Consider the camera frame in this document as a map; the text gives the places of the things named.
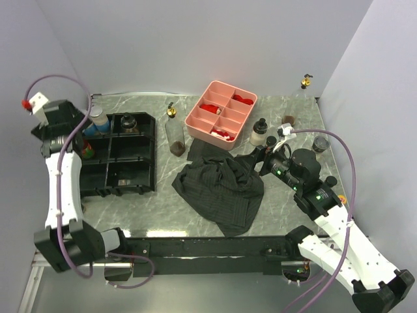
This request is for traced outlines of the red label sauce bottle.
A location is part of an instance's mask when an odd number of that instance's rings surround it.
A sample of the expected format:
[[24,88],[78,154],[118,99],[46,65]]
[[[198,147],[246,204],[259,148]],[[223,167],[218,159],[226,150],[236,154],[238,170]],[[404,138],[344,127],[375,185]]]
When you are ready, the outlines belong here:
[[338,198],[339,198],[339,200],[341,201],[341,203],[343,204],[343,205],[346,205],[347,204],[347,199],[346,199],[346,197],[344,196],[344,195],[339,195],[338,196]]

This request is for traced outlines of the small black cap spice jar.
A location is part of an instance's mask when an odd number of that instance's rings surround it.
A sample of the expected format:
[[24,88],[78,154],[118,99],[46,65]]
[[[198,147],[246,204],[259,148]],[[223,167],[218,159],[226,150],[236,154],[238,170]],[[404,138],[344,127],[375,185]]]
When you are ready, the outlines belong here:
[[267,147],[273,147],[273,146],[276,145],[276,143],[277,143],[276,137],[274,137],[274,136],[268,136],[266,138],[266,146]]

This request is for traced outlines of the blue label spice jar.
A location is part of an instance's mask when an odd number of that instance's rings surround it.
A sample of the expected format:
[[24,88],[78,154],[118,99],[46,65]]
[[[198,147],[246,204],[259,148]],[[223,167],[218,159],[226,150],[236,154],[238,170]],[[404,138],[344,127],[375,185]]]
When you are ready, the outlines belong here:
[[85,136],[94,136],[96,134],[96,130],[93,127],[89,127],[89,128],[86,128],[83,131],[83,133],[84,133]]
[[109,134],[111,131],[110,121],[108,116],[103,112],[99,106],[92,106],[89,114],[90,120],[93,122],[99,133]]

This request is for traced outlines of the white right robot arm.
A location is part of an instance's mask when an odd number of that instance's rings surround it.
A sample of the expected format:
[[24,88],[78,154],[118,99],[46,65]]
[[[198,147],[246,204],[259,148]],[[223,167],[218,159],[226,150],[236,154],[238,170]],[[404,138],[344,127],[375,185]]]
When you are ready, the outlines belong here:
[[337,179],[321,180],[321,165],[314,152],[297,149],[286,157],[282,150],[260,146],[250,154],[250,168],[258,163],[263,165],[261,176],[271,173],[294,190],[297,207],[342,251],[338,253],[309,228],[299,226],[286,235],[288,257],[307,258],[335,275],[360,312],[389,312],[404,300],[415,282],[413,275],[389,262],[348,219],[346,207],[332,190]]

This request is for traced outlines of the red yellow cap sauce bottle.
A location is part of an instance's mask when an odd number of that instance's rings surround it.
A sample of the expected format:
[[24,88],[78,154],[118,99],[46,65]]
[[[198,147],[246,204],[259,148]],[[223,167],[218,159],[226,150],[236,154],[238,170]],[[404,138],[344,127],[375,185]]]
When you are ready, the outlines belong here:
[[83,159],[85,160],[91,159],[95,155],[94,149],[92,148],[91,144],[87,140],[83,141],[83,149],[82,149],[81,154],[82,154]]

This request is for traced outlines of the black cap brown powder bottle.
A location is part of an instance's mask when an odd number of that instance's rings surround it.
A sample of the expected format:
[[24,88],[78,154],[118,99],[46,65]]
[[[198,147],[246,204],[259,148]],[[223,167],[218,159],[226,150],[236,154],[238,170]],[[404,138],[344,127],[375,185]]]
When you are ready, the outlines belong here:
[[121,132],[122,133],[138,133],[136,119],[129,113],[124,113],[121,117]]

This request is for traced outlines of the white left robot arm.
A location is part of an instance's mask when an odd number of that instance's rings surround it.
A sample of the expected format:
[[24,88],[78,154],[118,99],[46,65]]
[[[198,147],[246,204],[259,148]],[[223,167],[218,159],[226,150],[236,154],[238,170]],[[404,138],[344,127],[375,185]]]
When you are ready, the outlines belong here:
[[34,244],[58,273],[92,265],[106,254],[116,262],[129,257],[130,245],[120,228],[98,231],[83,219],[80,190],[83,137],[88,119],[67,100],[49,101],[43,95],[29,100],[40,121],[31,133],[41,142],[49,177],[49,208],[44,229]]

